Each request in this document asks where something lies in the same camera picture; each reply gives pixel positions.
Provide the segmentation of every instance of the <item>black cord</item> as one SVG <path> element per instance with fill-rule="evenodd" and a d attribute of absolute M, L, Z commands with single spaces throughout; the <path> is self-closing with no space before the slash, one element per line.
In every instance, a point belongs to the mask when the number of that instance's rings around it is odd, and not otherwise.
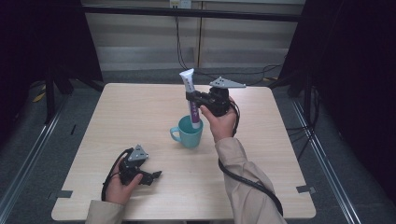
<path fill-rule="evenodd" d="M 215 74 L 207 74 L 207 73 L 201 73 L 201 72 L 197 72 L 197 71 L 194 71 L 194 74 L 196 74 L 196 75 L 201 75 L 201 76 L 206 76 L 206 77 L 210 77 L 210 78 L 212 78 L 213 80 L 217 79 L 216 77 L 212 77 L 212 75 L 215 75 Z"/>
<path fill-rule="evenodd" d="M 279 214 L 281 216 L 283 216 L 282 203 L 280 202 L 280 200 L 275 196 L 275 194 L 271 190 L 267 189 L 265 186 L 263 186 L 261 184 L 255 183 L 255 182 L 253 182 L 253 181 L 251 181 L 249 179 L 246 179 L 246 178 L 244 178 L 244 177 L 242 177 L 240 175 L 236 175 L 236 174 L 231 173 L 229 170 L 227 170 L 224 167 L 224 165 L 221 163 L 220 160 L 219 160 L 219 168 L 224 174 L 226 174 L 230 178 L 232 178 L 232 179 L 234 179 L 236 181 L 239 181 L 241 183 L 244 183 L 244 184 L 246 184 L 248 186 L 251 186 L 251 187 L 253 187 L 255 189 L 258 189 L 259 191 L 261 191 L 261 192 L 265 193 L 266 195 L 268 195 L 268 197 L 270 197 L 272 199 L 272 201 L 274 202 Z"/>
<path fill-rule="evenodd" d="M 121 157 L 126 154 L 131 152 L 131 150 L 134 150 L 133 148 L 129 148 L 129 149 L 125 149 L 120 155 L 119 157 L 116 159 L 116 161 L 114 162 L 113 166 L 111 167 L 110 172 L 108 173 L 105 183 L 103 183 L 103 187 L 102 187 L 102 201 L 105 202 L 106 201 L 106 191 L 107 191 L 107 187 L 108 184 L 110 183 L 111 177 L 113 177 L 114 175 L 118 175 L 119 173 L 115 173 L 115 174 L 111 174 L 113 173 L 114 168 L 116 167 L 117 163 L 119 162 L 119 160 L 121 159 Z"/>
<path fill-rule="evenodd" d="M 291 143 L 293 144 L 293 143 L 297 142 L 298 140 L 300 140 L 300 139 L 302 139 L 304 137 L 305 137 L 305 133 L 303 133 L 300 137 L 298 137 L 298 138 L 294 139 L 293 141 L 291 141 Z"/>
<path fill-rule="evenodd" d="M 235 125 L 233 126 L 233 136 L 234 136 L 236 134 L 236 129 L 238 128 L 238 124 L 239 124 L 240 111 L 239 111 L 238 105 L 235 102 L 231 102 L 231 109 L 233 109 L 236 114 L 236 121 L 235 121 Z M 232 178 L 236 181 L 239 181 L 241 183 L 244 183 L 248 186 L 251 186 L 254 189 L 257 189 L 257 190 L 265 193 L 266 195 L 268 195 L 268 197 L 270 197 L 272 199 L 272 201 L 274 202 L 274 204 L 276 205 L 276 208 L 277 208 L 277 211 L 279 212 L 279 214 L 281 216 L 283 216 L 282 203 L 280 202 L 280 200 L 275 196 L 275 194 L 271 190 L 267 189 L 264 185 L 255 183 L 255 182 L 253 182 L 249 179 L 246 179 L 240 175 L 236 175 L 236 174 L 230 172 L 229 170 L 227 170 L 227 168 L 224 167 L 224 165 L 222 164 L 220 159 L 219 159 L 219 168 L 224 174 L 226 174 L 230 178 Z"/>
<path fill-rule="evenodd" d="M 178 34 L 178 17 L 175 16 L 176 31 L 177 31 L 177 59 L 178 63 L 183 69 L 189 70 L 189 67 L 184 63 L 183 55 L 181 53 L 180 36 Z"/>
<path fill-rule="evenodd" d="M 262 69 L 262 77 L 261 77 L 259 80 L 255 81 L 255 82 L 253 82 L 253 83 L 247 84 L 247 86 L 254 86 L 254 85 L 256 85 L 256 84 L 261 83 L 262 80 L 265 78 L 265 73 L 266 73 L 266 72 L 272 71 L 272 70 L 274 70 L 274 69 L 276 69 L 276 68 L 278 68 L 279 66 L 282 66 L 282 65 L 283 65 L 283 64 L 270 64 L 270 65 L 265 66 L 265 67 Z"/>
<path fill-rule="evenodd" d="M 204 72 L 197 71 L 196 74 L 197 74 L 197 75 L 218 75 L 218 76 L 228 76 L 228 75 L 258 75 L 258 74 L 262 74 L 262 71 L 260 71 L 260 72 L 250 72 L 250 73 L 246 73 L 246 72 L 204 73 Z"/>
<path fill-rule="evenodd" d="M 286 128 L 287 131 L 293 131 L 293 130 L 304 130 L 307 129 L 308 126 L 302 126 L 302 127 L 298 127 L 298 128 Z"/>
<path fill-rule="evenodd" d="M 296 133 L 291 133 L 291 134 L 289 134 L 289 137 L 292 137 L 292 136 L 294 136 L 294 135 L 296 135 L 296 134 L 298 134 L 298 133 L 301 133 L 303 130 L 304 130 L 304 129 L 301 129 L 300 131 L 298 131 L 298 132 L 296 132 Z"/>
<path fill-rule="evenodd" d="M 304 143 L 303 149 L 300 151 L 299 155 L 297 156 L 297 161 L 300 161 L 300 158 L 303 156 L 306 147 L 308 146 L 309 141 L 312 140 L 312 136 L 315 132 L 315 128 L 318 122 L 318 116 L 319 116 L 319 108 L 320 108 L 320 98 L 318 96 L 318 90 L 313 87 L 314 89 L 314 106 L 315 106 L 315 116 L 314 116 L 314 121 L 312 122 L 312 124 L 308 127 L 307 129 L 307 133 L 308 135 L 308 139 L 306 140 L 306 142 Z"/>

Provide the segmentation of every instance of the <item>metal rail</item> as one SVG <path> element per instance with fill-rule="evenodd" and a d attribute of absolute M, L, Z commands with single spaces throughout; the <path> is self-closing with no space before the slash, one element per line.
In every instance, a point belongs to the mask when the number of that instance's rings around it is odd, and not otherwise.
<path fill-rule="evenodd" d="M 26 181 L 32 173 L 33 168 L 35 167 L 35 163 L 37 162 L 41 152 L 44 149 L 44 146 L 47 144 L 52 131 L 54 130 L 56 124 L 58 123 L 61 112 L 64 109 L 64 106 L 68 100 L 68 96 L 65 96 L 60 104 L 58 111 L 55 113 L 53 119 L 50 123 L 46 124 L 42 129 L 40 135 L 35 140 L 35 144 L 29 152 L 29 155 L 26 157 L 26 160 L 23 162 L 21 169 L 15 175 L 11 184 L 8 186 L 3 198 L 0 201 L 0 224 L 5 224 L 9 214 L 11 213 L 12 208 L 14 207 L 15 202 L 18 200 L 18 197 L 21 194 L 21 191 L 26 184 Z"/>
<path fill-rule="evenodd" d="M 304 111 L 302 106 L 297 100 L 293 101 L 294 109 L 297 113 L 297 116 L 304 127 L 307 127 L 307 123 L 305 121 Z M 305 133 L 310 137 L 310 143 L 314 152 L 318 158 L 318 162 L 323 170 L 323 173 L 326 175 L 327 180 L 332 188 L 332 192 L 339 203 L 341 210 L 343 211 L 346 220 L 350 224 L 361 224 L 361 220 L 359 219 L 358 213 L 355 209 L 353 203 L 349 200 L 347 196 L 347 192 L 345 191 L 344 187 L 342 186 L 340 180 L 338 179 L 337 174 L 335 173 L 332 165 L 330 164 L 327 155 L 321 146 L 317 136 L 314 132 L 310 129 L 305 129 Z"/>
<path fill-rule="evenodd" d="M 185 9 L 167 7 L 118 7 L 105 5 L 31 5 L 35 10 L 61 10 L 71 12 L 104 13 L 104 14 L 123 14 L 123 15 L 146 15 L 146 16 L 178 16 L 194 18 L 217 18 L 217 19 L 236 19 L 251 21 L 290 21 L 298 22 L 301 20 L 322 20 L 321 18 L 307 18 L 292 14 L 257 13 L 222 11 L 206 9 Z"/>

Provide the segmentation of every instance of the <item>white wall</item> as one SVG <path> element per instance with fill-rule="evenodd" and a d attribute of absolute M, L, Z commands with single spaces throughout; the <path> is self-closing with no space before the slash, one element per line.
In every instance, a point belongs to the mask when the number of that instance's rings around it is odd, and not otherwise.
<path fill-rule="evenodd" d="M 192 8 L 260 13 L 301 13 L 301 0 L 193 1 Z M 93 1 L 129 7 L 169 7 L 169 1 Z M 86 14 L 102 70 L 179 68 L 175 18 Z M 281 63 L 296 23 L 229 19 L 178 18 L 180 45 L 188 67 L 265 66 Z"/>

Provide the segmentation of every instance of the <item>hand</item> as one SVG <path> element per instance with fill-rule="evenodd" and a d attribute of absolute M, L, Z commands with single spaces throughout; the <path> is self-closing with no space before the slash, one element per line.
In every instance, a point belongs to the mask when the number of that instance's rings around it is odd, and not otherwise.
<path fill-rule="evenodd" d="M 121 161 L 122 160 L 119 160 L 116 167 L 114 167 L 112 174 L 119 172 L 119 165 Z M 110 203 L 126 205 L 131 198 L 132 190 L 134 190 L 134 188 L 139 185 L 142 177 L 142 174 L 136 175 L 131 183 L 129 183 L 128 186 L 125 186 L 121 184 L 120 175 L 113 175 L 106 190 L 106 201 Z"/>
<path fill-rule="evenodd" d="M 210 123 L 210 131 L 213 134 L 215 143 L 223 138 L 233 137 L 233 126 L 236 121 L 236 114 L 233 109 L 230 108 L 227 114 L 221 117 L 215 117 L 204 105 L 201 105 L 200 109 Z"/>

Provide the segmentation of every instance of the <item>finger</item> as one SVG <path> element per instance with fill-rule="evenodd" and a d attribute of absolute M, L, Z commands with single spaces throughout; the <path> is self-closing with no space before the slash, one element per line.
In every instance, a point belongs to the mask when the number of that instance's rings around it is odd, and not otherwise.
<path fill-rule="evenodd" d="M 123 158 L 120 159 L 120 160 L 117 162 L 116 166 L 114 167 L 113 171 L 111 172 L 112 175 L 114 175 L 114 174 L 116 174 L 116 173 L 118 173 L 118 172 L 120 171 L 120 170 L 119 170 L 119 167 L 120 167 L 120 163 L 121 163 L 122 161 L 123 161 Z"/>
<path fill-rule="evenodd" d="M 212 123 L 216 120 L 216 117 L 212 114 L 212 112 L 210 112 L 210 110 L 206 106 L 201 105 L 199 108 L 201 109 L 202 114 L 207 118 L 209 123 Z"/>
<path fill-rule="evenodd" d="M 231 115 L 231 114 L 233 114 L 233 115 L 236 116 L 236 112 L 235 112 L 235 110 L 234 110 L 232 107 L 230 107 L 230 108 L 228 109 L 226 116 L 229 116 L 229 115 Z"/>
<path fill-rule="evenodd" d="M 113 181 L 113 179 L 120 179 L 120 173 L 115 173 L 114 175 L 112 175 L 111 181 Z"/>
<path fill-rule="evenodd" d="M 136 186 L 139 185 L 140 181 L 142 180 L 143 175 L 142 174 L 137 174 L 134 179 L 131 181 L 131 183 L 129 183 L 128 186 L 126 186 L 126 188 L 129 191 L 132 191 L 134 188 L 136 188 Z"/>

